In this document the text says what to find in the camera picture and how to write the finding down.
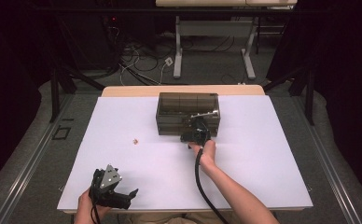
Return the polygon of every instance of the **black backdrop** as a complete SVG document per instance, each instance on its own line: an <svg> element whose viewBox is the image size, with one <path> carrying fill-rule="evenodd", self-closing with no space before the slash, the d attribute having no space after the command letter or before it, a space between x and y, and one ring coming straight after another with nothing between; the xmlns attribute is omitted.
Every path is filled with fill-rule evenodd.
<svg viewBox="0 0 362 224"><path fill-rule="evenodd" d="M48 68L17 2L0 0L0 170L39 108Z"/></svg>
<svg viewBox="0 0 362 224"><path fill-rule="evenodd" d="M338 18L291 19L267 78L318 57L315 90L326 98L335 142L362 184L362 0L299 0L295 9L333 9Z"/></svg>

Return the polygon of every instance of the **electrical cable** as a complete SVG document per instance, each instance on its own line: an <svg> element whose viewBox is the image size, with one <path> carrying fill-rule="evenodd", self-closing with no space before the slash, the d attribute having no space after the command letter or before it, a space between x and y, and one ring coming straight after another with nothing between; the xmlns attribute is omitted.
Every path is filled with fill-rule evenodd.
<svg viewBox="0 0 362 224"><path fill-rule="evenodd" d="M134 55L134 54L130 55L130 56L131 56L130 59L126 59L124 56L125 56L125 55L121 55L120 58L121 58L124 62L130 62L130 61L134 58L134 56L136 56L136 55Z"/></svg>
<svg viewBox="0 0 362 224"><path fill-rule="evenodd" d="M161 68L161 71L160 71L160 82L158 83L158 85L161 85L161 81L162 81L162 79L163 79L163 69L164 69L164 66L166 66L167 64L165 63L164 65L163 65L163 67Z"/></svg>
<svg viewBox="0 0 362 224"><path fill-rule="evenodd" d="M161 42L158 43L158 45L162 45L164 47L167 47L169 49L175 49L175 47L173 46L173 43L175 41L175 33L171 33L173 36L166 36L165 34L164 35L159 35L160 39L163 39L164 41L171 41L172 45L168 45L168 44L163 44ZM189 38L187 37L183 37L181 36L182 38L182 49L191 49L193 47L193 41L190 40ZM190 46L185 46L185 42L189 42L190 43Z"/></svg>
<svg viewBox="0 0 362 224"><path fill-rule="evenodd" d="M230 78L233 80L233 82L227 83L227 82L224 80L225 77L230 77ZM234 85L234 83L237 83L236 78L233 77L233 76L230 75L230 74L225 74L225 75L223 75L223 76L221 77L221 81L222 81L222 83L224 83L225 85Z"/></svg>
<svg viewBox="0 0 362 224"><path fill-rule="evenodd" d="M164 58L166 58L169 54L171 54L174 49L173 49L172 47L170 47L170 46L166 46L166 45L163 45L163 46L165 46L165 47L167 47L167 48L170 49L167 53L165 53L165 54L163 54L163 55L154 55L154 54L152 54L152 53L146 52L146 51L143 50L143 49L142 49L142 51L143 51L145 54L147 54L147 55L149 55L149 56L151 56L151 57L153 57L153 58L155 58L155 59L164 59Z"/></svg>
<svg viewBox="0 0 362 224"><path fill-rule="evenodd" d="M222 215L218 212L216 207L210 202L210 200L208 199L208 197L206 196L206 194L204 193L204 190L202 188L201 180L199 178L199 165L200 165L200 160L201 160L202 154L203 154L203 148L201 148L199 150L198 155L196 156L196 161L195 161L195 178L196 178L196 184L198 185L199 192L201 193L202 197L207 202L207 204L210 206L210 208L213 210L213 212L219 217L219 219L221 219L221 221L224 224L229 224L228 221L224 217L222 217Z"/></svg>
<svg viewBox="0 0 362 224"><path fill-rule="evenodd" d="M230 49L233 46L233 44L234 44L234 36L232 37L232 41L231 41L230 45L226 49L221 49L221 50L218 50L218 49L222 45L224 45L229 39L230 39L230 36L225 38L225 40L223 40L218 46L216 46L213 49L185 49L185 51L191 51L191 52L225 52L225 51L227 51L228 49Z"/></svg>
<svg viewBox="0 0 362 224"><path fill-rule="evenodd" d="M65 22L63 20L60 20L59 19L59 23L63 26L64 30L67 32L68 36L70 36L70 38L73 40L73 44L74 46L77 47L79 53L81 54L81 56L90 64L92 65L93 67L95 67L96 69L99 69L99 70L102 70L103 68L101 67L98 67L95 63L93 63L89 58L88 56L85 54L84 50L77 44L77 41L75 40L73 34L71 33L70 29L68 28L67 24L65 24ZM101 75L96 75L96 76L93 76L93 77L90 77L91 79L97 79L97 78L102 78L102 77L108 77L108 76L111 76L115 71L115 68L114 67L111 67L111 69L107 72L107 73L104 73L104 74L101 74Z"/></svg>
<svg viewBox="0 0 362 224"><path fill-rule="evenodd" d="M125 66L122 66L122 71L120 72L121 74L127 69L127 68L129 68L129 67L131 67L131 66L133 66L133 65L135 65L135 64L137 64L138 63L138 61L140 61L140 54L138 53L138 51L137 50L134 50L134 52L136 52L137 53L137 58L134 60L134 63L132 63L132 64L129 64L129 65L127 65L126 67Z"/></svg>
<svg viewBox="0 0 362 224"><path fill-rule="evenodd" d="M91 220L93 221L94 224L101 224L99 213L97 212L97 206L96 206L97 202L94 201L93 189L94 189L94 181L96 179L95 177L96 176L93 177L93 179L91 181L91 184L90 184L90 199L91 199L91 205L92 205L92 208L90 210L90 217L91 217ZM94 221L92 211L94 211L94 215L96 216L96 221L97 222Z"/></svg>
<svg viewBox="0 0 362 224"><path fill-rule="evenodd" d="M122 86L125 86L125 84L123 83L122 76L123 76L123 74L119 75L119 81L120 81L120 84L122 84Z"/></svg>
<svg viewBox="0 0 362 224"><path fill-rule="evenodd" d="M119 63L119 65L121 67L126 67L126 65L121 62ZM140 81L142 84L146 85L146 86L150 86L150 85L159 85L160 83L158 81L155 81L154 79L150 78L150 77L146 77L144 75L141 75L139 73L136 73L135 71L133 71L130 67L125 68L134 78L136 78L138 81ZM123 83L122 80L122 74L120 74L120 83L125 86L125 84ZM187 83L168 83L168 82L161 82L161 85L189 85Z"/></svg>
<svg viewBox="0 0 362 224"><path fill-rule="evenodd" d="M140 71L140 72L150 72L150 71L153 71L155 68L158 67L158 64L159 64L158 58L156 58L156 57L154 57L154 56L151 56L151 55L149 55L149 54L148 54L146 57L147 57L147 58L152 58L153 60L155 60L155 65L152 66L151 68L142 69L142 68L138 68L138 67L137 67L137 64L135 63L133 67L134 67L136 70Z"/></svg>

